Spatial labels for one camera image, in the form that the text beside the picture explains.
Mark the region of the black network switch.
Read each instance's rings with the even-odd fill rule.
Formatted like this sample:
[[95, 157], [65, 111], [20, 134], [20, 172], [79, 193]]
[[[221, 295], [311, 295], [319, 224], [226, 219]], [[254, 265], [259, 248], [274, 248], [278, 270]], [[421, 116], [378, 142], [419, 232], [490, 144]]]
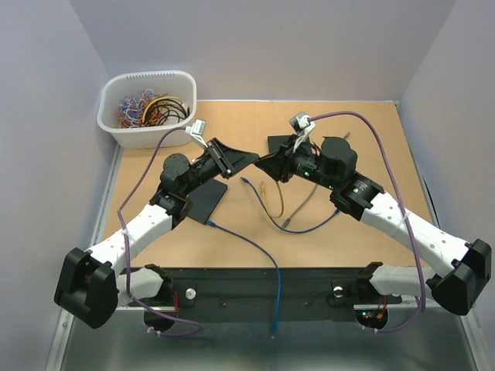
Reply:
[[225, 183], [212, 179], [194, 190], [189, 195], [193, 206], [188, 213], [188, 217], [200, 224], [206, 224], [227, 189], [228, 187]]
[[282, 148], [281, 152], [289, 155], [292, 152], [293, 142], [296, 136], [292, 135], [271, 135], [267, 137], [268, 154], [277, 153]]

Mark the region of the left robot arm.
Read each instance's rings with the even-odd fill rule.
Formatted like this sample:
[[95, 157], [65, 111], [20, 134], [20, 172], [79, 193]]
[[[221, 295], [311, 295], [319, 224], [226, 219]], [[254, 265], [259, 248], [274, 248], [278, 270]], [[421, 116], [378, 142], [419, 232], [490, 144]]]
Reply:
[[163, 162], [155, 194], [142, 211], [106, 240], [64, 258], [54, 301], [91, 328], [100, 328], [116, 308], [150, 299], [176, 300], [172, 275], [148, 264], [135, 271], [131, 260], [174, 230], [193, 207], [190, 194], [217, 176], [229, 179], [258, 160], [254, 152], [227, 147], [214, 138], [191, 162], [174, 153]]

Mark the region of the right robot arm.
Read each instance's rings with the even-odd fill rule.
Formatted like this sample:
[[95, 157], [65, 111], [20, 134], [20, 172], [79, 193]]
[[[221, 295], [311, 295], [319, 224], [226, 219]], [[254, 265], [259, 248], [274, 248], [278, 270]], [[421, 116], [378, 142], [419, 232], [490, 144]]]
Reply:
[[454, 237], [399, 204], [381, 185], [356, 170], [357, 153], [343, 138], [328, 137], [316, 151], [290, 137], [255, 165], [279, 182], [297, 175], [330, 189], [330, 202], [404, 247], [427, 267], [369, 264], [356, 293], [364, 301], [398, 294], [430, 298], [454, 315], [467, 315], [490, 280], [491, 246]]

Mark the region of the white plastic bin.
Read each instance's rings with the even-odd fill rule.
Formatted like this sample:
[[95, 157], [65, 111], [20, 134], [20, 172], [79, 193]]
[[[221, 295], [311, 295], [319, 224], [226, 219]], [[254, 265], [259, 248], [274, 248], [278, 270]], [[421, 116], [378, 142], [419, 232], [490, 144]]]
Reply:
[[154, 148], [167, 131], [191, 125], [196, 108], [197, 86], [189, 73], [126, 73], [104, 85], [97, 124], [123, 148]]

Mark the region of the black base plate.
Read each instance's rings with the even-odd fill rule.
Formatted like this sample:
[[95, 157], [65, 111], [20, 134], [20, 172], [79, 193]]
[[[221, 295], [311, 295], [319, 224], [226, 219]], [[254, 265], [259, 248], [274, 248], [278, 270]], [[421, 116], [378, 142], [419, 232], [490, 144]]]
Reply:
[[173, 268], [166, 292], [145, 303], [167, 315], [200, 322], [335, 321], [383, 328], [385, 305], [360, 268]]

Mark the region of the aluminium frame rail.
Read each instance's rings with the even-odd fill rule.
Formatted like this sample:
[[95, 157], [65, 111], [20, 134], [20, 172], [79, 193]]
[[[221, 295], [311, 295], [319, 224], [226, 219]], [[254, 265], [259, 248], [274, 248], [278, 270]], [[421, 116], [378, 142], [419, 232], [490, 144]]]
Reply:
[[[454, 315], [469, 313], [491, 277], [491, 248], [444, 233], [411, 213], [398, 194], [360, 174], [355, 156], [276, 155], [230, 150], [203, 153], [191, 162], [176, 153], [166, 158], [149, 203], [106, 240], [64, 258], [54, 301], [91, 328], [100, 328], [118, 308], [142, 308], [148, 333], [174, 339], [172, 327], [189, 325], [197, 337], [204, 324], [330, 321], [331, 309], [378, 304], [359, 323], [385, 331], [387, 301], [395, 295], [433, 300]], [[183, 268], [154, 264], [133, 268], [131, 260], [173, 231], [192, 208], [191, 195], [217, 176], [230, 178], [255, 165], [272, 179], [297, 175], [330, 191], [338, 213], [380, 230], [412, 251], [415, 265], [373, 262], [362, 268]]]

